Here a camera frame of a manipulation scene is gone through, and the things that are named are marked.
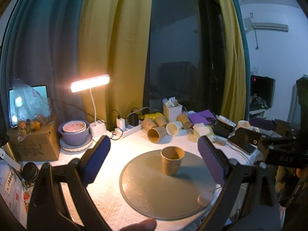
plastic bag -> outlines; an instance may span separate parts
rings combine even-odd
[[[51,109],[48,99],[20,79],[13,79],[13,92],[18,127],[17,139],[21,142],[28,134],[48,124]]]

brown paper cup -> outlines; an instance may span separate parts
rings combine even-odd
[[[165,127],[154,127],[149,129],[147,137],[150,142],[158,143],[167,134]]]
[[[180,121],[183,124],[183,129],[189,129],[191,127],[191,122],[186,114],[180,114],[177,117],[177,121]]]
[[[154,121],[156,122],[158,127],[166,127],[168,122],[166,121],[166,118],[164,116],[157,116]]]
[[[145,118],[142,121],[142,126],[148,131],[149,129],[153,128],[153,127],[157,127],[156,123],[154,122],[154,120],[152,118]]]
[[[175,176],[181,166],[185,151],[179,147],[169,146],[161,150],[163,173]]]

bottle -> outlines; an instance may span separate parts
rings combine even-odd
[[[231,126],[231,127],[236,127],[236,124],[233,121],[230,121],[228,118],[226,118],[226,117],[224,117],[222,115],[220,115],[218,117],[218,120],[223,122],[223,123],[225,123],[225,124],[227,124],[227,125],[229,125],[229,126]]]

white basket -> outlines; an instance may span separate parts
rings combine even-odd
[[[166,116],[169,122],[175,122],[177,117],[182,113],[182,105],[178,104],[176,107],[168,108],[165,104],[164,107],[164,116]]]

white plate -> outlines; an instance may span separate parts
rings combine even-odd
[[[87,124],[83,121],[70,121],[63,125],[63,131],[65,133],[77,133],[81,132],[82,130],[86,129]]]
[[[81,150],[86,149],[87,147],[89,147],[92,144],[92,134],[89,133],[87,140],[82,143],[81,145],[78,146],[71,146],[66,144],[62,138],[60,139],[60,146],[65,150],[65,151],[69,151],[69,152],[78,152]]]

